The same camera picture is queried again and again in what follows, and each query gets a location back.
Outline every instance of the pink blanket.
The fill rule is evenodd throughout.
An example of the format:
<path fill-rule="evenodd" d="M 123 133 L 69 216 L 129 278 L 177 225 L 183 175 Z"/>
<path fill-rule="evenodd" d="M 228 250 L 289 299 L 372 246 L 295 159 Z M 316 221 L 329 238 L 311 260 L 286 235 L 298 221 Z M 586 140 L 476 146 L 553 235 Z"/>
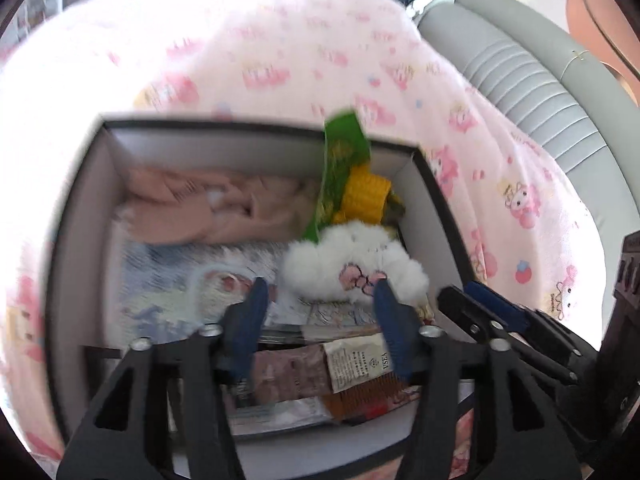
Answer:
<path fill-rule="evenodd" d="M 599 345 L 604 256 L 589 212 L 554 160 L 421 40 L 398 4 L 254 3 L 89 0 L 14 53 L 0 77 L 12 154 L 3 171 L 19 183 L 4 197 L 10 309 L 25 308 L 20 253 L 32 247 L 37 279 L 52 211 L 99 114 L 320 127 L 356 108 L 369 135 L 422 146 L 480 280 Z M 20 344 L 4 341 L 17 418 L 32 449 L 56 458 L 50 418 L 34 409 L 48 402 L 42 356 Z"/>
<path fill-rule="evenodd" d="M 141 62 L 113 55 L 123 70 Z M 355 108 L 369 135 L 422 146 L 479 280 L 599 344 L 604 253 L 590 213 L 393 0 L 265 2 L 169 44 L 135 106 L 318 125 Z"/>
<path fill-rule="evenodd" d="M 147 244 L 289 242 L 305 231 L 319 183 L 235 171 L 135 168 L 129 234 Z"/>

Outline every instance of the black gripper frame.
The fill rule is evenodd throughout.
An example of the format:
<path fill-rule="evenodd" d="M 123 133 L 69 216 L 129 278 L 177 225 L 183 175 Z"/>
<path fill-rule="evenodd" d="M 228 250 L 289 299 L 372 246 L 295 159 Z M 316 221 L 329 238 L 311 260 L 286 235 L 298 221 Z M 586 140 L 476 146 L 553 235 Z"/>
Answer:
<path fill-rule="evenodd" d="M 422 386 L 396 480 L 449 477 L 460 380 L 474 380 L 470 461 L 460 480 L 582 478 L 552 403 L 508 344 L 508 334 L 491 324 L 493 317 L 475 316 L 488 343 L 476 344 L 433 326 L 421 334 L 415 310 L 396 301 L 386 280 L 376 286 L 374 306 L 394 372 Z"/>
<path fill-rule="evenodd" d="M 220 386 L 249 376 L 268 303 L 266 282 L 258 279 L 244 302 L 227 309 L 221 333 L 135 345 L 90 403 L 57 478 L 181 479 L 172 467 L 167 403 L 167 384 L 180 377 L 191 478 L 243 480 Z M 396 301 L 386 280 L 376 285 L 374 306 L 394 371 L 423 388 L 397 479 L 449 477 L 462 379 L 475 385 L 469 468 L 461 480 L 581 478 L 548 397 L 515 352 L 495 343 L 505 341 L 503 330 L 489 325 L 489 344 L 455 341 L 435 327 L 421 335 L 417 314 Z"/>
<path fill-rule="evenodd" d="M 129 350 L 90 403 L 57 478 L 182 479 L 172 465 L 167 403 L 167 386 L 180 377 L 191 478 L 243 480 L 220 385 L 249 376 L 268 304 L 267 283 L 258 278 L 246 299 L 226 310 L 220 333 L 199 330 L 185 340 Z"/>
<path fill-rule="evenodd" d="M 503 337 L 552 401 L 578 460 L 590 462 L 606 434 L 598 406 L 598 352 L 548 314 L 513 304 L 481 283 L 467 283 L 464 292 L 443 288 L 438 307 L 479 343 L 489 341 L 492 322 L 504 328 Z"/>

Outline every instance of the white fluffy plush toy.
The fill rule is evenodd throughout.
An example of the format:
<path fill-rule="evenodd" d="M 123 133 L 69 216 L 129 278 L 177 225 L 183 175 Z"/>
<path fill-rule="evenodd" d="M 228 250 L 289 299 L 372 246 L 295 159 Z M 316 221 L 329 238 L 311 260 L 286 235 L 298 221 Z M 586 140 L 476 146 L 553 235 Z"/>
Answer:
<path fill-rule="evenodd" d="M 371 303 L 376 282 L 387 278 L 398 301 L 421 306 L 429 286 L 400 242 L 358 221 L 323 230 L 318 244 L 292 243 L 280 270 L 284 287 L 305 300 Z"/>

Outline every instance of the printed label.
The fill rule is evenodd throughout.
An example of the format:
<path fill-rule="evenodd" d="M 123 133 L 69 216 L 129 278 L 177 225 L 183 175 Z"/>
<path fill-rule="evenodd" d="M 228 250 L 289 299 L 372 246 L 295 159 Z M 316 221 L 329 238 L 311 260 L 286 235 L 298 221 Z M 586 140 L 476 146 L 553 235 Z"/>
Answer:
<path fill-rule="evenodd" d="M 391 359 L 382 334 L 324 343 L 334 393 L 389 373 Z"/>

